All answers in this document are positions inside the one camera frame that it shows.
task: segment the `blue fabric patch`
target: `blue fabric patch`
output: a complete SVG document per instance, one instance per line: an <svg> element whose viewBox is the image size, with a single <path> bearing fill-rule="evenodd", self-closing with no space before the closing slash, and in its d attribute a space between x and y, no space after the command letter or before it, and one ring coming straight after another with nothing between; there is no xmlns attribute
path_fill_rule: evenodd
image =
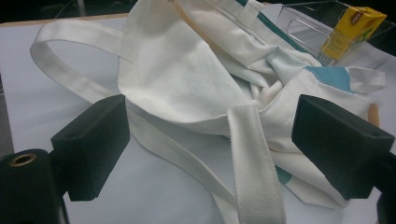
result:
<svg viewBox="0 0 396 224"><path fill-rule="evenodd" d="M315 75L318 81L339 90L354 92L350 89L349 73L344 67L311 67L305 68Z"/></svg>
<svg viewBox="0 0 396 224"><path fill-rule="evenodd" d="M288 172L280 169L279 167L275 166L277 178L279 179L280 183L286 185L292 178L292 175Z"/></svg>

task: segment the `white surface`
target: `white surface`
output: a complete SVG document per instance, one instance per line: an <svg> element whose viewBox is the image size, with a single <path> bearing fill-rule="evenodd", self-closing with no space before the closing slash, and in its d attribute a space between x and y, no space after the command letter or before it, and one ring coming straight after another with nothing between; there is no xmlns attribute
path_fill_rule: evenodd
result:
<svg viewBox="0 0 396 224"><path fill-rule="evenodd" d="M120 29L124 19L99 21ZM51 151L50 139L90 106L59 86L36 67L29 53L40 25L0 29L0 72L15 150L42 148ZM117 90L117 58L98 49L56 43L64 60L112 91ZM389 87L373 94L379 103L381 127L396 135L396 59L374 51L357 65L388 73ZM213 169L233 188L230 143L221 136L204 135L149 118L153 123ZM373 224L376 222L375 189L367 200L352 200L345 209L327 209L300 202L286 188L283 196L288 223ZM107 180L99 198L69 202L72 224L88 223L222 223L217 207L202 185L173 164L147 152L132 138Z"/></svg>

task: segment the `clear plastic container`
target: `clear plastic container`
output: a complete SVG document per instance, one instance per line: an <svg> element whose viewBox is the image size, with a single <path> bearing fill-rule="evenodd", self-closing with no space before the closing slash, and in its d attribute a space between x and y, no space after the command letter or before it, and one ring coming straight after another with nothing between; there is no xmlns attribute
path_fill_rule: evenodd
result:
<svg viewBox="0 0 396 224"><path fill-rule="evenodd" d="M316 57L323 65L351 64L370 53L375 46L378 46L389 30L396 27L396 24L384 20L366 40L348 39L333 32L333 28L348 7L350 5L339 1L284 5L276 20L276 26ZM323 48L329 47L326 44L330 43L332 38L343 38L344 41L350 42L348 50L338 60L331 59L322 52Z"/></svg>

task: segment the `canvas bag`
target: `canvas bag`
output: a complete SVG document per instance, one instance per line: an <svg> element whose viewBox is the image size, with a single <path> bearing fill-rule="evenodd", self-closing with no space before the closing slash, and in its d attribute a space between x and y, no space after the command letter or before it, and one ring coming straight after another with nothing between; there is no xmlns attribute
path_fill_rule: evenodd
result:
<svg viewBox="0 0 396 224"><path fill-rule="evenodd" d="M297 98L316 95L367 119L373 101L360 93L382 89L384 74L321 67L262 22L263 5L240 2L139 1L122 31L91 21L51 22L37 34L32 58L44 74L94 103L114 93L64 64L48 42L77 42L116 54L119 89L129 101L196 132L229 136L235 193L187 149L128 112L134 137L198 179L225 223L285 222L274 164L282 183L304 202L347 205L290 140ZM230 73L249 83L248 94Z"/></svg>

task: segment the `white fabric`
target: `white fabric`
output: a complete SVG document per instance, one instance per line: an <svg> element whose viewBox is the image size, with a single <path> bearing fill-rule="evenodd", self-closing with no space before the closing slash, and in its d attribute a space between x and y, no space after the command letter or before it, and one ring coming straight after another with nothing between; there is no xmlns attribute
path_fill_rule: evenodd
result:
<svg viewBox="0 0 396 224"><path fill-rule="evenodd" d="M246 8L232 0L139 1L121 32L89 21L48 23L37 34L31 55L43 73L91 103L113 93L63 63L48 42L77 42L120 56L118 86L129 101L193 131L231 137L236 199L204 163L129 111L136 139L199 180L212 194L226 223L284 223L273 160L304 181L300 187L309 185L320 190L318 197L311 195L306 202L347 204L291 142L299 95L331 100L364 119L372 101L318 82L303 69L307 65L320 66L312 56L276 38L258 15L248 14L258 14L261 8L252 1ZM254 99L244 94L229 71L252 83ZM371 81L354 79L367 86L365 89L371 89ZM245 119L254 122L247 126ZM248 162L253 155L259 155L254 158L257 160ZM257 186L249 186L247 181Z"/></svg>

